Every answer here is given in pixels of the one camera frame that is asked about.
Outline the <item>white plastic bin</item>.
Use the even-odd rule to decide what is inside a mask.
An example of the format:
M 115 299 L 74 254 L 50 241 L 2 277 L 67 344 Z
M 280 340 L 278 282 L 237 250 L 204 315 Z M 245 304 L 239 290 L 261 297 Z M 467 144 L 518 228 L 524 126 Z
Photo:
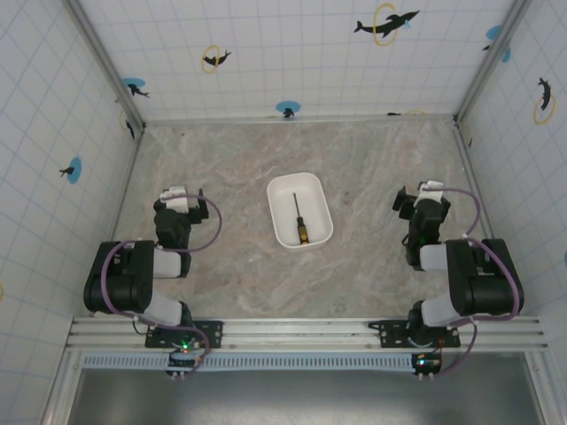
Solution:
M 307 226 L 309 244 L 301 245 L 293 199 L 297 194 L 300 214 Z M 334 225 L 320 179 L 301 172 L 274 178 L 267 186 L 268 205 L 277 242 L 287 251 L 300 253 L 323 247 Z

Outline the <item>black and yellow screwdriver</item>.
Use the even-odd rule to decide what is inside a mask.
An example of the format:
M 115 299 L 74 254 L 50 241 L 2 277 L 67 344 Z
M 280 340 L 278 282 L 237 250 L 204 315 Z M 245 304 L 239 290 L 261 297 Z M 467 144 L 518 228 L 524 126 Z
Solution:
M 300 214 L 299 202 L 298 202 L 298 198 L 297 198 L 296 193 L 293 193 L 293 199 L 294 199 L 294 204 L 295 204 L 296 213 L 297 213 L 297 230 L 298 230 L 298 236 L 299 236 L 299 243 L 301 245 L 306 245 L 306 244 L 309 244 L 307 226 L 304 222 L 303 217 Z

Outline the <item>aluminium frame crossbar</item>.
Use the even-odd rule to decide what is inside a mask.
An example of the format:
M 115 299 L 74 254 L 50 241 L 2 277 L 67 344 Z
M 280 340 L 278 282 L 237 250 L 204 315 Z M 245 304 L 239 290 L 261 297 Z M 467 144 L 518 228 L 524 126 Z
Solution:
M 216 118 L 195 120 L 147 120 L 147 126 L 185 126 L 185 125 L 249 125 L 249 124 L 296 124 L 318 122 L 364 122 L 364 121 L 400 121 L 400 120 L 448 120 L 454 121 L 452 114 L 401 114 L 401 115 L 324 115 L 324 116 L 294 116 L 289 119 L 283 117 L 256 117 L 256 118 Z

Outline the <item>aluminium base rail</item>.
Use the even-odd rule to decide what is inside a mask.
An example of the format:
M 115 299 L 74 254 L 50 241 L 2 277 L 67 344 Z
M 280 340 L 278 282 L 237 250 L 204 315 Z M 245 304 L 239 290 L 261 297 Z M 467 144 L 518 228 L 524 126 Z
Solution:
M 215 352 L 419 352 L 380 346 L 368 319 L 222 319 L 221 346 Z M 66 340 L 70 351 L 149 351 L 145 326 L 116 316 L 74 319 Z M 536 317 L 512 321 L 467 323 L 459 331 L 461 345 L 445 352 L 543 352 L 548 340 Z

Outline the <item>aluminium frame post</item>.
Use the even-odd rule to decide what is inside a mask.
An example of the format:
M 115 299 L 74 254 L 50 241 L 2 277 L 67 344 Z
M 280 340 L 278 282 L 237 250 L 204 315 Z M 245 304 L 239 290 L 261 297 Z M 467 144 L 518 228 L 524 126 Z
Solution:
M 125 112 L 126 120 L 134 129 L 135 134 L 142 135 L 145 131 L 145 123 L 142 115 L 138 111 L 130 91 L 121 79 L 116 66 L 112 62 L 111 57 L 107 53 L 100 37 L 98 36 L 96 29 L 89 21 L 80 0 L 62 0 L 62 3 L 84 42 L 87 44 L 91 55 L 101 68 L 108 84 L 112 88 L 118 104 Z
M 464 99 L 454 115 L 454 124 L 457 128 L 459 128 L 470 115 L 533 2 L 534 0 L 513 0 L 509 13 L 501 24 L 499 34 L 492 40 L 487 55 L 483 59 L 481 66 L 465 93 Z

